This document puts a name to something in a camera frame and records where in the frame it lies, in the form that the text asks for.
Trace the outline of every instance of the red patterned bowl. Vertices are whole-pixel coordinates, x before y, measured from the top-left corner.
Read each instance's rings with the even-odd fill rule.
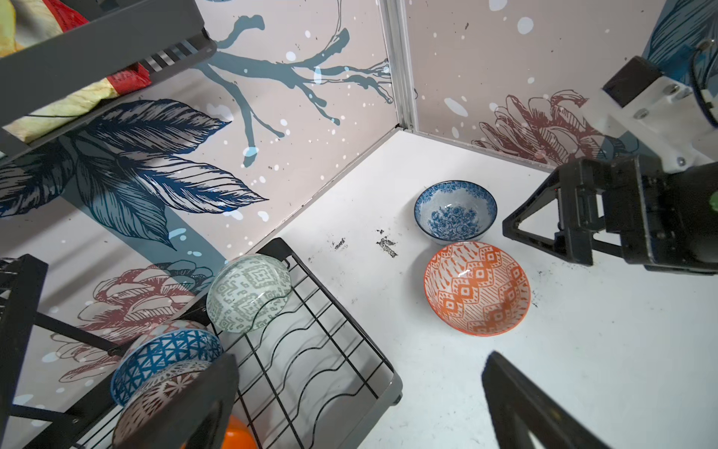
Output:
[[[424,293],[446,324],[484,337],[516,327],[531,305],[526,273],[504,251],[480,241],[451,244],[434,255]]]

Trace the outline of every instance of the red flower illustration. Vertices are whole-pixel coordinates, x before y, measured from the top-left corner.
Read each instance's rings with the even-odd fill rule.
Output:
[[[213,276],[212,270],[197,268],[185,260],[131,269],[95,288],[95,302],[78,314],[87,324],[78,327],[114,343],[124,343],[181,310],[212,282]],[[64,335],[55,333],[51,338],[64,343],[57,350],[60,358],[73,358],[83,364],[65,373],[60,382],[96,376],[120,361],[119,356],[110,357],[101,349]]]
[[[471,143],[554,167],[578,157],[598,157],[606,139],[615,154],[624,152],[620,140],[601,134],[583,118],[579,107],[586,101],[588,98],[567,90],[550,98],[530,98],[527,108],[509,95],[506,107],[494,111],[495,125],[480,124],[486,137]]]

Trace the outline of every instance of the metal corner post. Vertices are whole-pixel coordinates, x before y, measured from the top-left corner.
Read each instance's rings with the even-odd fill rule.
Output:
[[[402,0],[379,0],[386,41],[386,54],[391,68],[391,85],[399,126],[410,131],[417,127],[414,77],[411,73],[409,32],[406,8]]]

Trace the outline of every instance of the dish rack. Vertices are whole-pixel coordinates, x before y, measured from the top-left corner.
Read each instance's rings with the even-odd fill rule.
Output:
[[[361,326],[284,240],[274,239],[258,253],[283,261],[292,279],[289,300],[267,326],[243,335],[215,329],[207,316],[206,295],[176,318],[207,325],[222,341],[225,355],[234,357],[238,388],[231,412],[248,425],[258,448],[358,447],[383,413],[401,400],[401,377]],[[113,351],[123,353],[127,346],[128,343],[116,346]],[[226,364],[230,358],[223,356],[213,367]],[[105,407],[101,415],[96,415],[82,431],[75,433],[78,438],[73,438],[64,447],[54,443],[43,445],[52,441],[52,432],[48,431],[53,426],[54,435],[63,434],[62,426],[57,425],[62,423],[60,421],[43,431],[47,434],[44,440],[38,440],[41,434],[26,448],[111,447],[112,432],[121,407],[106,404],[110,378],[111,374],[107,375],[68,410]],[[205,388],[210,391],[210,384],[216,379],[203,374],[188,390],[193,389],[196,393]],[[171,409],[175,402],[181,401],[181,396],[175,397],[165,409]],[[65,422],[71,426],[72,420]]]

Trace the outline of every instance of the blue floral bowl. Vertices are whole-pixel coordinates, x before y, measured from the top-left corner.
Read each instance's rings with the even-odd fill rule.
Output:
[[[416,200],[419,228],[440,244],[478,239],[496,219],[496,200],[485,188],[468,181],[444,181]]]
[[[125,406],[150,377],[184,360],[214,361],[222,355],[222,343],[213,333],[202,329],[175,330],[137,348],[115,370],[110,394]]]

